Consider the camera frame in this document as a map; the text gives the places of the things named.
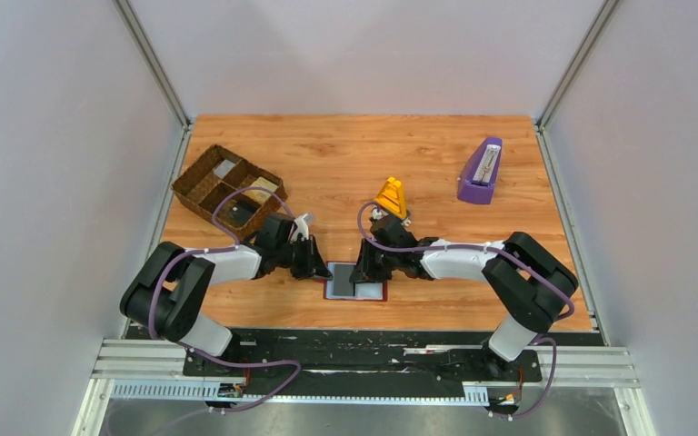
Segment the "grey card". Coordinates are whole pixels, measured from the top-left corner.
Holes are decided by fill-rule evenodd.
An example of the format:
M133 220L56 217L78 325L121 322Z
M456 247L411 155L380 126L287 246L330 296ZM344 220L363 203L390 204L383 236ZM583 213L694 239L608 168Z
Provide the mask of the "grey card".
M334 298L353 299L356 296L355 284L349 281L353 263L335 263L331 295Z

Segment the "red leather card holder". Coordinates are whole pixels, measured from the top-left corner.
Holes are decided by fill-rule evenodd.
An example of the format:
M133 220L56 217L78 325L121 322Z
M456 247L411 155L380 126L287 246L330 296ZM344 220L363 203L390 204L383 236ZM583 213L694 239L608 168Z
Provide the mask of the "red leather card holder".
M324 283L324 298L331 301L386 302L387 282L351 282L355 264L329 262L328 271L333 278Z

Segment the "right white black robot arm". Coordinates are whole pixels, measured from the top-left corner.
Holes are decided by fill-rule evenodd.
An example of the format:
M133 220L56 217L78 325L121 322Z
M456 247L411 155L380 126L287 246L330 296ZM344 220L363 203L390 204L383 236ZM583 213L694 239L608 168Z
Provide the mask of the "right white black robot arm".
M349 280L386 282L395 271L426 281L460 279L490 285L507 311L487 341L496 357L512 362L555 322L573 314L579 281L530 234L514 232L489 243L418 239L396 218L372 223Z

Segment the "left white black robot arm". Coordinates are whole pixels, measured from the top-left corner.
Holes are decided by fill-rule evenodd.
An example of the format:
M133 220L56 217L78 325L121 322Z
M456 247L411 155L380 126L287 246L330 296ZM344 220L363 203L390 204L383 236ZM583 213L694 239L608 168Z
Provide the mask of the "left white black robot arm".
M159 243L125 290L120 312L155 337L219 357L233 334L201 313L210 286L261 279L277 268L296 280L332 280L309 231L311 221L309 213L297 218L270 213L258 231L228 247Z

